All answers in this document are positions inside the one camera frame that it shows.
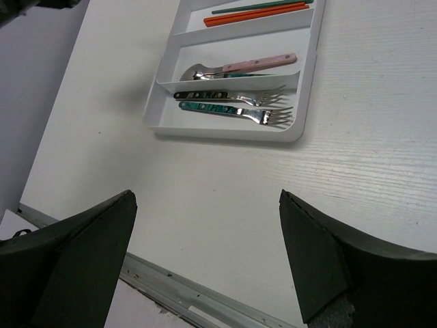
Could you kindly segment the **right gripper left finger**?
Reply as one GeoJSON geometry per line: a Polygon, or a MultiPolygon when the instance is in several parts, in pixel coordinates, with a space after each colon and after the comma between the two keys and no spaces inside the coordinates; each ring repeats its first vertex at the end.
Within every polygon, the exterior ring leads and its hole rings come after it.
{"type": "Polygon", "coordinates": [[[103,327],[135,223],[124,191],[1,242],[2,327],[103,327]]]}

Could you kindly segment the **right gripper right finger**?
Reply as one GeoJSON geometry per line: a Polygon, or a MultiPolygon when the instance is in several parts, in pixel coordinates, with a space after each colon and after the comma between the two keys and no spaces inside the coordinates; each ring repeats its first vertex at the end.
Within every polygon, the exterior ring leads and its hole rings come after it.
{"type": "Polygon", "coordinates": [[[436,254],[366,234],[287,191],[279,213],[308,327],[436,326],[436,254]]]}

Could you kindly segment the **teal handled fork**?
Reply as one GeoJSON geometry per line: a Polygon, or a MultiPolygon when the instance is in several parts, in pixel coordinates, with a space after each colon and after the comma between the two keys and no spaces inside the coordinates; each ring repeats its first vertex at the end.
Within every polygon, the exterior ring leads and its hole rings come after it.
{"type": "Polygon", "coordinates": [[[173,98],[178,101],[191,102],[222,102],[222,103],[245,103],[253,107],[265,107],[279,102],[285,93],[285,85],[271,90],[253,91],[187,91],[176,92],[173,98]]]}
{"type": "Polygon", "coordinates": [[[292,107],[284,109],[245,109],[229,105],[213,105],[202,102],[181,101],[178,107],[184,111],[244,118],[262,126],[289,126],[294,122],[292,107]]]}

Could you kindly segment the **pink handled spoon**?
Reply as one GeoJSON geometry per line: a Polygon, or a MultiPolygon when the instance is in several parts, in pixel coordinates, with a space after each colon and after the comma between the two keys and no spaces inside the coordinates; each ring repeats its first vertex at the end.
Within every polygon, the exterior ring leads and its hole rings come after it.
{"type": "Polygon", "coordinates": [[[188,81],[185,76],[194,72],[195,70],[200,70],[203,72],[239,72],[239,73],[252,73],[260,70],[266,70],[270,68],[276,68],[279,66],[286,66],[294,64],[297,61],[297,55],[295,53],[287,53],[283,55],[265,57],[260,59],[252,59],[249,61],[242,61],[232,64],[225,64],[224,66],[219,66],[215,68],[210,68],[202,64],[195,64],[188,68],[180,77],[180,81],[188,81]]]}

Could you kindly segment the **green chopstick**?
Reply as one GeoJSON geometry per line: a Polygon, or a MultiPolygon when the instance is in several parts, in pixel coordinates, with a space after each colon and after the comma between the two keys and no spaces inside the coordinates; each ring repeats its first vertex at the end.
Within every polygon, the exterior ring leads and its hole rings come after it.
{"type": "Polygon", "coordinates": [[[234,7],[234,8],[213,10],[213,11],[211,11],[211,14],[226,14],[226,13],[242,12],[242,11],[247,11],[247,10],[262,10],[265,8],[273,8],[273,7],[278,7],[278,6],[282,6],[282,5],[293,5],[296,3],[310,4],[313,2],[314,2],[314,0],[271,1],[271,2],[267,2],[267,3],[258,3],[255,5],[246,5],[246,6],[240,6],[240,7],[234,7]]]}

